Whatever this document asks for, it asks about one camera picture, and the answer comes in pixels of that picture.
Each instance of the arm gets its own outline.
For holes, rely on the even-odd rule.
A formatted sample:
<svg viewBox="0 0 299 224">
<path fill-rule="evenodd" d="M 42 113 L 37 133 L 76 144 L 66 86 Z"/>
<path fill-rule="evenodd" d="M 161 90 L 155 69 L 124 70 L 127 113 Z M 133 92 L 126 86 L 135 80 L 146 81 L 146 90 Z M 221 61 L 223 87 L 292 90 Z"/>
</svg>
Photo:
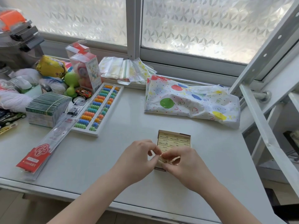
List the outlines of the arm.
<svg viewBox="0 0 299 224">
<path fill-rule="evenodd" d="M 163 168 L 190 190 L 200 194 L 223 224 L 261 224 L 207 168 L 197 152 L 189 147 L 176 147 L 162 154 L 168 160 L 180 156 Z"/>
<path fill-rule="evenodd" d="M 148 161 L 147 155 L 158 154 Z M 146 177 L 158 162 L 161 150 L 151 140 L 135 141 L 125 149 L 112 169 L 48 224 L 93 224 L 129 185 Z"/>
</svg>

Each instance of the tabletop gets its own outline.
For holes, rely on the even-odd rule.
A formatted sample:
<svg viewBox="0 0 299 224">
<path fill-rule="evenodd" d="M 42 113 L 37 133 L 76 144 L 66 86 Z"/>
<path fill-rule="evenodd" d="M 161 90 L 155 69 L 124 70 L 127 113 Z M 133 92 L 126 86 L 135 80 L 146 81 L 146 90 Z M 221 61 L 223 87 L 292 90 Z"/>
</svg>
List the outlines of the tabletop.
<svg viewBox="0 0 299 224">
<path fill-rule="evenodd" d="M 144 90 L 125 88 L 121 96 L 98 138 L 70 132 L 37 180 L 27 182 L 29 187 L 37 185 L 81 194 L 114 165 L 134 140 L 156 142 L 158 130 L 173 131 L 191 135 L 193 148 L 215 177 L 262 223 L 277 223 L 239 130 L 211 120 L 144 113 Z M 0 136 L 0 180 L 26 182 L 15 166 L 49 131 L 22 119 L 16 128 Z M 125 189 L 114 202 L 130 205 L 130 212 L 147 208 L 153 216 L 162 211 L 170 219 L 173 214 L 179 215 L 181 221 L 191 217 L 202 220 L 197 223 L 220 222 L 202 197 L 171 174 L 159 170 Z"/>
</svg>

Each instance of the yellow plastic wrapper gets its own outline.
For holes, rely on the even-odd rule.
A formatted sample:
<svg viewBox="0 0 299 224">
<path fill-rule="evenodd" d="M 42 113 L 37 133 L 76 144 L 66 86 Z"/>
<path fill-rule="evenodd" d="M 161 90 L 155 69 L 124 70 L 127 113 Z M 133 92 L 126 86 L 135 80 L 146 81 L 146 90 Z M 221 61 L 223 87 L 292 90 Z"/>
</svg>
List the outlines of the yellow plastic wrapper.
<svg viewBox="0 0 299 224">
<path fill-rule="evenodd" d="M 49 56 L 42 56 L 36 64 L 36 70 L 38 70 L 43 76 L 50 76 L 54 78 L 62 78 L 67 72 L 65 62 Z"/>
</svg>

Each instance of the person's left hand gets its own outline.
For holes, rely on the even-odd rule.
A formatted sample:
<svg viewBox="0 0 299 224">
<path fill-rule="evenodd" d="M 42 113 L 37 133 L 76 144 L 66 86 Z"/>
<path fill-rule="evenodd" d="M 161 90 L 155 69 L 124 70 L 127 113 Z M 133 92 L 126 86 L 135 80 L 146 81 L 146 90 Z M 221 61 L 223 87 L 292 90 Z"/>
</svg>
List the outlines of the person's left hand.
<svg viewBox="0 0 299 224">
<path fill-rule="evenodd" d="M 148 160 L 147 155 L 152 156 L 151 150 L 156 155 Z M 149 139 L 134 141 L 124 150 L 111 170 L 129 186 L 151 173 L 161 154 L 159 147 Z"/>
</svg>

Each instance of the green toy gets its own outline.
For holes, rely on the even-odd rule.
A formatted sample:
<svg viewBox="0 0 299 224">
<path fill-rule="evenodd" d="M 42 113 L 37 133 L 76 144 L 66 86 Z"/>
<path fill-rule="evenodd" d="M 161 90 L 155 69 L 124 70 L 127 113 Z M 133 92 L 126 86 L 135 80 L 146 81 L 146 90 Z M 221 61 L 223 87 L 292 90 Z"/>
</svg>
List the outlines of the green toy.
<svg viewBox="0 0 299 224">
<path fill-rule="evenodd" d="M 67 90 L 64 92 L 65 96 L 76 97 L 75 87 L 79 86 L 79 75 L 77 75 L 74 71 L 68 72 L 64 76 L 64 82 L 69 86 Z"/>
</svg>

